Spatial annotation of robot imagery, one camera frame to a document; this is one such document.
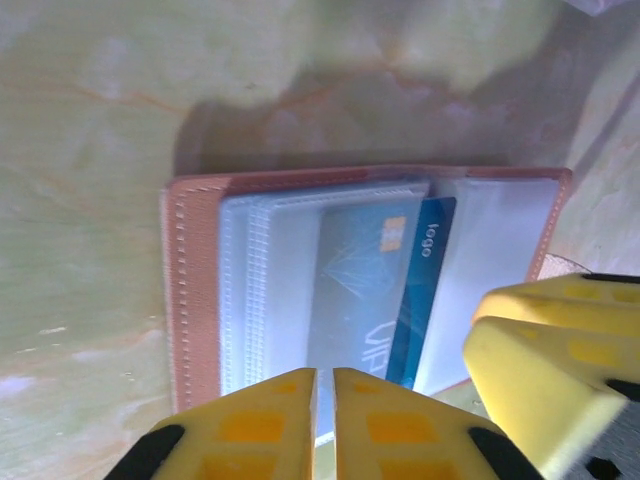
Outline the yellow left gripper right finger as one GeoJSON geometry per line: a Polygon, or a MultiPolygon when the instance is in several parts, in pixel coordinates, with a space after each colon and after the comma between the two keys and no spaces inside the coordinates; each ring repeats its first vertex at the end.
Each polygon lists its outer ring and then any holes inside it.
{"type": "Polygon", "coordinates": [[[545,480],[493,422],[336,368],[337,480],[545,480]]]}

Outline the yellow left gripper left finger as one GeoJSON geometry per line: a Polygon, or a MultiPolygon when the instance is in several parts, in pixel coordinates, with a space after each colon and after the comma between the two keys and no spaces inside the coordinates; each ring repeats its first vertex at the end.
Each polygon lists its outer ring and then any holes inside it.
{"type": "Polygon", "coordinates": [[[167,417],[104,480],[313,480],[315,393],[300,368],[167,417]]]}

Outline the blue card packet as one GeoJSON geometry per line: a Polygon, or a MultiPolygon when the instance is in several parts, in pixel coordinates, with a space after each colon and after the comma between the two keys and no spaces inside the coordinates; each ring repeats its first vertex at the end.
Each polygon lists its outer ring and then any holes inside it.
{"type": "Polygon", "coordinates": [[[386,371],[388,381],[408,389],[415,384],[455,209],[453,197],[421,204],[386,371]]]}

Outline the grey-blue chip credit card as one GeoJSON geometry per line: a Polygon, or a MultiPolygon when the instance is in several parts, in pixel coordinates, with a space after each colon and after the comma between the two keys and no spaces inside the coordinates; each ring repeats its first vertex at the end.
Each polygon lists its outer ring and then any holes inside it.
{"type": "Polygon", "coordinates": [[[404,200],[322,217],[307,351],[319,400],[333,401],[336,367],[386,374],[420,210],[404,200]]]}

